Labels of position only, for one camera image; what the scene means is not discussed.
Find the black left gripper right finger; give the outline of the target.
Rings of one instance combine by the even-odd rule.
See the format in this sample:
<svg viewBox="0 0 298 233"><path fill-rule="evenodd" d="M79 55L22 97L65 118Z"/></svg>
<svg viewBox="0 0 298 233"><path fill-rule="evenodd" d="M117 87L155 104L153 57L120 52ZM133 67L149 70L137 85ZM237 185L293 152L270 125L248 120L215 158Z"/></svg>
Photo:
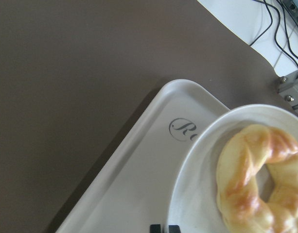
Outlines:
<svg viewBox="0 0 298 233"><path fill-rule="evenodd" d="M169 225L168 233L180 233L180 227L178 225Z"/></svg>

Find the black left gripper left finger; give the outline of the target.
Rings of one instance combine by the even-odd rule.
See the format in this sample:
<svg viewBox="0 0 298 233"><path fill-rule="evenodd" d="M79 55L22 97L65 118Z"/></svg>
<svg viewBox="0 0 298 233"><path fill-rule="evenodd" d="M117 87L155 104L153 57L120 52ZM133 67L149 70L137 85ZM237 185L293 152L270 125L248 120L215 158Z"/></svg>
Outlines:
<svg viewBox="0 0 298 233"><path fill-rule="evenodd" d="M150 225L150 233L161 233L161 225L160 224Z"/></svg>

